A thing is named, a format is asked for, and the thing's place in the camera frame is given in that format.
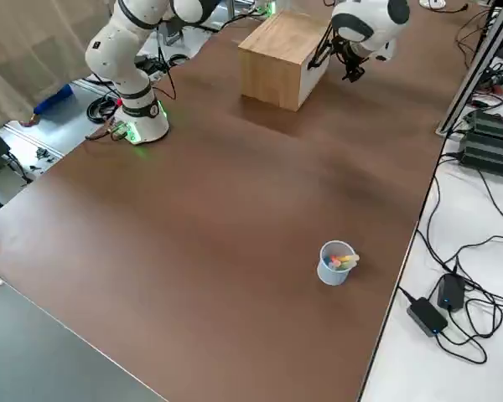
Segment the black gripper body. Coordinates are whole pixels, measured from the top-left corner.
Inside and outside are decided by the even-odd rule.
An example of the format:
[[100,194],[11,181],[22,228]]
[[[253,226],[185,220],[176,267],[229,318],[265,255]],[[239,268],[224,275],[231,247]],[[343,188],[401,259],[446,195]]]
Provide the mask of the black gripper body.
[[341,39],[338,42],[337,56],[346,70],[357,70],[367,61],[367,57],[358,55],[352,48],[352,43],[346,39]]

